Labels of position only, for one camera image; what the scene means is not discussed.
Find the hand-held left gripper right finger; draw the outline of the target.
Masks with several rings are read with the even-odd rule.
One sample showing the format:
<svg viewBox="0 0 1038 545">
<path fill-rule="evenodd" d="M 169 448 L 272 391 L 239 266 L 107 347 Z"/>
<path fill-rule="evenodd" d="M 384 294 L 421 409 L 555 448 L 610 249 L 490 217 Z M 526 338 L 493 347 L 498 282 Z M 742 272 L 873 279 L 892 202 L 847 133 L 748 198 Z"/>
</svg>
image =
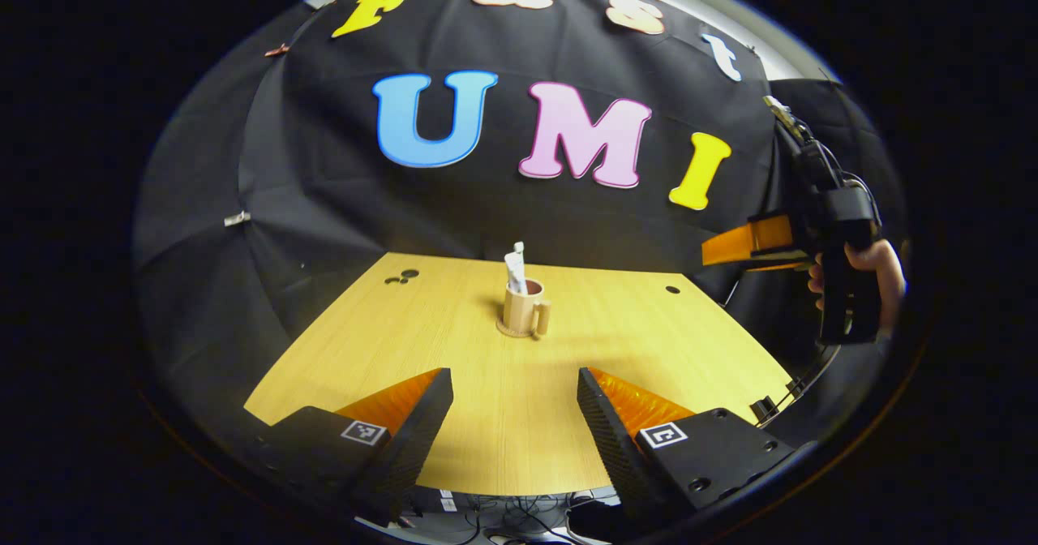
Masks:
<svg viewBox="0 0 1038 545">
<path fill-rule="evenodd" d="M 577 404 L 625 515 L 660 526 L 735 502 L 800 459 L 726 408 L 689 409 L 597 367 L 581 367 Z"/>
</svg>

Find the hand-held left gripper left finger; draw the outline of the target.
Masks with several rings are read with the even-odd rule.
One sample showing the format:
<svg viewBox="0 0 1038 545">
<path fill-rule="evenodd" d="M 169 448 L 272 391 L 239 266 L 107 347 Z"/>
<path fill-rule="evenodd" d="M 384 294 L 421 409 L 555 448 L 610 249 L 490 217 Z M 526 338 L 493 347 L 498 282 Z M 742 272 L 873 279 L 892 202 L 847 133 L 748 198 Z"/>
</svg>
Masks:
<svg viewBox="0 0 1038 545">
<path fill-rule="evenodd" d="M 397 521 L 453 403 L 450 369 L 434 367 L 338 410 L 296 409 L 260 427 L 248 461 L 329 520 Z"/>
</svg>

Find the wooden desktop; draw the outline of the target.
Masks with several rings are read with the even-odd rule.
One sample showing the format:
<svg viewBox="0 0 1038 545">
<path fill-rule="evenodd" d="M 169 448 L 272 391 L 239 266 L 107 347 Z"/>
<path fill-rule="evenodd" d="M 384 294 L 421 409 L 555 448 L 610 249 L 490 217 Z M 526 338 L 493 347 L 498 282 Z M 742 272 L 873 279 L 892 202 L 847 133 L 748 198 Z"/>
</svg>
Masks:
<svg viewBox="0 0 1038 545">
<path fill-rule="evenodd" d="M 245 409 L 279 423 L 338 410 L 434 367 L 453 403 L 418 483 L 485 496 L 540 496 L 609 483 L 576 401 L 598 367 L 701 413 L 778 400 L 791 377 L 681 274 L 530 265 L 552 305 L 545 337 L 501 334 L 503 263 L 389 252 L 289 346 Z"/>
</svg>

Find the beige cup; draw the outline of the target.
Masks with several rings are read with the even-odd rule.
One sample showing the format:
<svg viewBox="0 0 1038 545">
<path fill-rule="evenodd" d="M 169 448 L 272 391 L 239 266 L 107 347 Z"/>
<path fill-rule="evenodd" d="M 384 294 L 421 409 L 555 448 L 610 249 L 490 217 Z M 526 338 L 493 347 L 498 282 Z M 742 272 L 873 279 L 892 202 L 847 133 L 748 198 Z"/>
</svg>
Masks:
<svg viewBox="0 0 1038 545">
<path fill-rule="evenodd" d="M 512 329 L 526 329 L 534 319 L 540 322 L 541 328 L 546 328 L 549 332 L 550 320 L 553 312 L 552 301 L 545 298 L 545 289 L 542 282 L 527 279 L 529 293 L 526 296 L 513 294 L 506 289 L 503 311 L 501 319 Z"/>
</svg>

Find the black backdrop cloth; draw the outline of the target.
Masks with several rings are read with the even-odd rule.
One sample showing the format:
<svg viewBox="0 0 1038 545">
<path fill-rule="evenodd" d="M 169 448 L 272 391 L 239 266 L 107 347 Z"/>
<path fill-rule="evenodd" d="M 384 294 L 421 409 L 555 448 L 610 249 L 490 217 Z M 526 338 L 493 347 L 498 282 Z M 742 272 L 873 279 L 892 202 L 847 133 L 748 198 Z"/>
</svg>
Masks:
<svg viewBox="0 0 1038 545">
<path fill-rule="evenodd" d="M 382 254 L 501 261 L 516 241 L 532 264 L 685 275 L 804 363 L 816 320 L 792 275 L 698 253 L 790 197 L 767 93 L 871 187 L 901 248 L 903 183 L 856 98 L 710 6 L 301 2 L 153 149 L 133 254 L 155 376 L 204 435 L 247 443 L 260 380 Z"/>
</svg>

